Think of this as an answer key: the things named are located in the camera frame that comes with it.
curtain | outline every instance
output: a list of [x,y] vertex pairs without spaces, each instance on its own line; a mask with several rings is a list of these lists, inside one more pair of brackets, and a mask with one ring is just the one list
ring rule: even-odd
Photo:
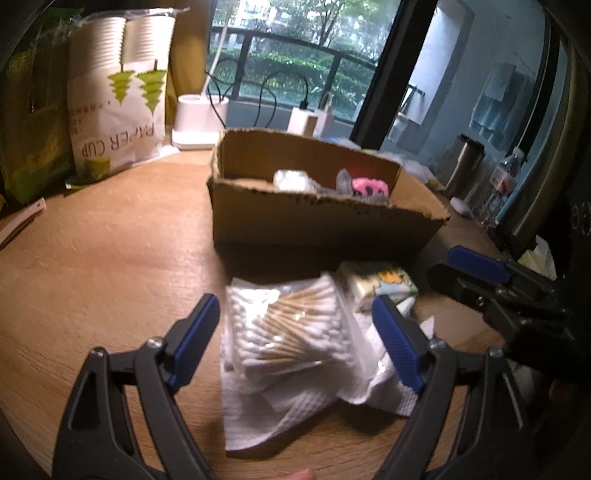
[[178,97],[186,93],[200,93],[203,88],[210,3],[210,0],[153,0],[154,7],[191,9],[177,17],[174,29],[166,87],[167,125],[174,124]]

bottle label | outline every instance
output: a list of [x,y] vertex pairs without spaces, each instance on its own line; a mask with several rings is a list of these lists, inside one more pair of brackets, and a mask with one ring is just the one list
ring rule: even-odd
[[495,168],[495,171],[491,175],[490,183],[502,195],[511,195],[517,186],[517,180],[501,167]]

water bottle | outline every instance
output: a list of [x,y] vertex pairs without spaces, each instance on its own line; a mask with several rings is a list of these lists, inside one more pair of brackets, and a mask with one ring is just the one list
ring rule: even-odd
[[492,186],[492,193],[484,204],[474,212],[476,221],[484,229],[495,225],[496,216],[517,186],[517,178],[524,159],[523,150],[515,147],[513,155],[501,161],[493,170],[488,181],[489,185]]

pink object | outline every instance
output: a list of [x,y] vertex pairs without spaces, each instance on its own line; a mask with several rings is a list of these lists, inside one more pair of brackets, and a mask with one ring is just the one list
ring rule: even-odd
[[362,197],[369,197],[377,193],[383,193],[389,197],[388,185],[383,180],[377,179],[353,179],[353,190]]

green hedge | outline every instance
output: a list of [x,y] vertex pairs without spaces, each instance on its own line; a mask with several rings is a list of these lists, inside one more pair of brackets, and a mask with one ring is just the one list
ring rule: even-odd
[[[308,80],[310,107],[315,108],[328,77],[333,56],[309,47],[272,41],[266,47],[282,45],[280,53],[249,53],[244,81],[261,84],[271,73],[278,70],[297,72]],[[239,50],[226,50],[222,58],[238,60]],[[234,81],[236,63],[223,61],[216,76],[227,83]],[[343,59],[335,76],[331,94],[333,110],[342,118],[352,119],[357,103],[367,93],[374,71],[350,60]],[[279,102],[297,104],[296,99],[304,92],[304,82],[297,75],[279,75],[267,81],[267,86]]]

